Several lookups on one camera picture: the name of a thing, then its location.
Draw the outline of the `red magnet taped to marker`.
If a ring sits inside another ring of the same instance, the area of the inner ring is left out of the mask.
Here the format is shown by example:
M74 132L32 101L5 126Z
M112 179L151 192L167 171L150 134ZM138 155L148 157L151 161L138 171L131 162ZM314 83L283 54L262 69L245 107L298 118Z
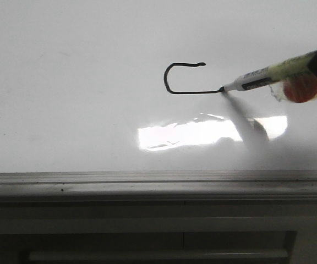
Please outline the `red magnet taped to marker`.
M271 84L270 89L278 101L305 103L317 100L317 77L313 73L291 75Z

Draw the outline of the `white black whiteboard marker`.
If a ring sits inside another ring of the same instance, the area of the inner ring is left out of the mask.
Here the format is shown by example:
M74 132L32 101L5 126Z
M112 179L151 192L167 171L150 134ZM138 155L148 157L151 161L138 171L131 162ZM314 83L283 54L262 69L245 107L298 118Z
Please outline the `white black whiteboard marker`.
M248 91L259 87L268 86L280 81L285 81L290 77L298 77L309 74L308 63L316 55L317 51L293 57L283 62L267 66L262 69L252 71L236 78L232 83L222 86L219 92L229 92L233 90Z

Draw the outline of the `white whiteboard with metal frame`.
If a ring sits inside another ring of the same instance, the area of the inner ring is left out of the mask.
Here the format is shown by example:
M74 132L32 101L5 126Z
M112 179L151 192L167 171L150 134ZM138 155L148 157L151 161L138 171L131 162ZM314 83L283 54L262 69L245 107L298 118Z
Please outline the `white whiteboard with metal frame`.
M208 94L317 49L317 1L0 1L0 203L317 199L317 100Z

